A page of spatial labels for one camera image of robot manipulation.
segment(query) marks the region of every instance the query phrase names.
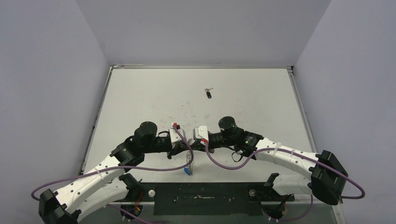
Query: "screw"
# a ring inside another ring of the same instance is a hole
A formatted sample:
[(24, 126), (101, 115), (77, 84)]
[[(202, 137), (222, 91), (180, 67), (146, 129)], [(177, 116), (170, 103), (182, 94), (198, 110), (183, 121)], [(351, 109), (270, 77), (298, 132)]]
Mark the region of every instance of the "screw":
[(254, 197), (254, 196), (256, 195), (256, 190), (251, 189), (251, 190), (249, 191), (249, 195), (250, 195), (251, 197)]
[(154, 197), (156, 195), (156, 192), (154, 190), (149, 190), (148, 191), (148, 196)]

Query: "gray wall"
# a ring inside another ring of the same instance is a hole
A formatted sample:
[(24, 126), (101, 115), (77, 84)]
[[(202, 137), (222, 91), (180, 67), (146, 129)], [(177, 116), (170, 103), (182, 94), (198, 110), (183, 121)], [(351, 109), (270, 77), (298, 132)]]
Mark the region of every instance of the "gray wall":
[(35, 187), (77, 174), (108, 72), (78, 5), (0, 2), (0, 219), (42, 223)]
[(395, 11), (394, 0), (333, 0), (295, 67), (318, 149), (367, 191), (345, 200), (350, 224), (396, 222)]
[(297, 62), (330, 0), (76, 0), (111, 64)]

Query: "purple cable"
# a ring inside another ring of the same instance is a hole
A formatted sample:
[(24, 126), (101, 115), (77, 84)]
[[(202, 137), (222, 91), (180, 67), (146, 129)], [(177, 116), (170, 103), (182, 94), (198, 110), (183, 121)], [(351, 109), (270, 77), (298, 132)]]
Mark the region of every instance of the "purple cable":
[(127, 211), (127, 210), (125, 210), (125, 209), (122, 209), (122, 208), (119, 208), (119, 207), (117, 207), (117, 206), (115, 206), (115, 205), (108, 204), (107, 206), (112, 207), (112, 208), (115, 208), (115, 209), (118, 209), (118, 210), (124, 212), (125, 214), (129, 215), (130, 217), (133, 217), (134, 219), (136, 219), (136, 220), (132, 220), (132, 222), (134, 222), (134, 223), (146, 223), (146, 224), (155, 224), (155, 223), (166, 224), (166, 223), (168, 223), (168, 222), (166, 222), (166, 221), (150, 221), (150, 222), (149, 222), (149, 221), (145, 221), (145, 220), (143, 220), (143, 219), (141, 219), (141, 218), (139, 218), (139, 217), (133, 215), (133, 214), (130, 213), (129, 211)]
[[(209, 145), (208, 145), (208, 143), (205, 144), (205, 151), (206, 151), (206, 154), (208, 155), (209, 159), (210, 159), (214, 164), (218, 165), (219, 167), (224, 168), (224, 169), (229, 169), (229, 170), (235, 170), (235, 169), (240, 169), (240, 168), (244, 167), (244, 166), (248, 163), (248, 161), (249, 161), (255, 154), (257, 154), (257, 153), (259, 153), (259, 152), (263, 152), (263, 151), (273, 151), (273, 150), (275, 150), (275, 148), (262, 148), (262, 149), (256, 150), (256, 151), (254, 151), (252, 154), (250, 154), (250, 156), (248, 156), (248, 157), (246, 158), (246, 160), (245, 160), (241, 165), (236, 166), (236, 167), (227, 167), (227, 166), (224, 166), (224, 165), (218, 163), (216, 160), (214, 160), (214, 158), (213, 158), (213, 157), (210, 155), (210, 153), (209, 153)], [(291, 154), (291, 151), (286, 150), (286, 149), (283, 149), (283, 148), (279, 148), (278, 151), (280, 151), (280, 152), (286, 152), (286, 153)], [(313, 159), (311, 159), (311, 158), (309, 158), (309, 157), (306, 157), (306, 156), (304, 156), (304, 155), (300, 155), (300, 154), (293, 154), (293, 155), (295, 155), (295, 156), (297, 156), (297, 157), (300, 157), (300, 158), (302, 158), (302, 159), (311, 161), (311, 162), (313, 162), (313, 163), (316, 163), (316, 164), (320, 165), (321, 167), (324, 167), (324, 168), (326, 168), (326, 169), (328, 169), (328, 170), (334, 172), (335, 174), (337, 174), (337, 175), (341, 176), (342, 178), (344, 178), (346, 181), (348, 181), (348, 182), (350, 182), (351, 184), (353, 184), (355, 187), (357, 187), (357, 189), (359, 189), (359, 190), (361, 191), (361, 195), (360, 195), (360, 196), (341, 196), (341, 198), (343, 198), (343, 199), (361, 199), (361, 198), (364, 198), (364, 196), (366, 195), (366, 192), (364, 191), (364, 189), (363, 189), (360, 185), (358, 185), (355, 181), (351, 180), (351, 178), (345, 176), (345, 175), (342, 174), (341, 172), (339, 172), (339, 171), (333, 169), (332, 167), (327, 166), (327, 165), (324, 164), (324, 163), (321, 163), (321, 162), (319, 162), (319, 161), (313, 160)]]
[(304, 214), (302, 214), (302, 215), (300, 215), (298, 217), (295, 217), (295, 218), (278, 219), (278, 222), (289, 222), (289, 221), (296, 221), (296, 220), (302, 219), (306, 215), (308, 215), (308, 213), (310, 213), (310, 211), (312, 210), (312, 207), (313, 207), (313, 196), (311, 195), (311, 204), (310, 204), (308, 210), (304, 212)]
[[(102, 172), (106, 172), (109, 170), (113, 170), (113, 169), (141, 169), (141, 170), (148, 170), (148, 171), (174, 171), (174, 170), (178, 170), (178, 169), (183, 169), (184, 167), (187, 167), (188, 165), (190, 165), (192, 163), (192, 161), (194, 160), (194, 153), (192, 151), (192, 148), (190, 146), (190, 144), (188, 144), (187, 140), (184, 138), (184, 136), (182, 136), (182, 134), (177, 130), (177, 128), (175, 128), (175, 126), (173, 126), (173, 129), (176, 131), (176, 133), (180, 136), (180, 138), (183, 140), (184, 144), (187, 146), (188, 150), (191, 152), (191, 160), (185, 164), (182, 165), (180, 167), (175, 167), (175, 168), (166, 168), (166, 169), (158, 169), (158, 168), (146, 168), (146, 167), (135, 167), (135, 166), (117, 166), (117, 167), (109, 167), (109, 168), (105, 168), (105, 169), (101, 169), (98, 170), (98, 172), (102, 173)], [(40, 189), (43, 189), (47, 186), (50, 186), (52, 184), (56, 184), (56, 183), (61, 183), (64, 181), (72, 181), (72, 180), (76, 180), (76, 179), (80, 179), (80, 178), (84, 178), (87, 176), (92, 176), (92, 175), (97, 175), (97, 172), (92, 172), (92, 173), (88, 173), (88, 174), (84, 174), (84, 175), (80, 175), (80, 176), (74, 176), (74, 177), (68, 177), (68, 178), (64, 178), (64, 179), (60, 179), (57, 181), (52, 181), (46, 184), (43, 184), (39, 187), (37, 187), (36, 189), (34, 189), (32, 191), (32, 193), (30, 194), (30, 196), (35, 199), (36, 201), (39, 201), (40, 199), (38, 197), (35, 196), (35, 193), (37, 191), (39, 191)]]

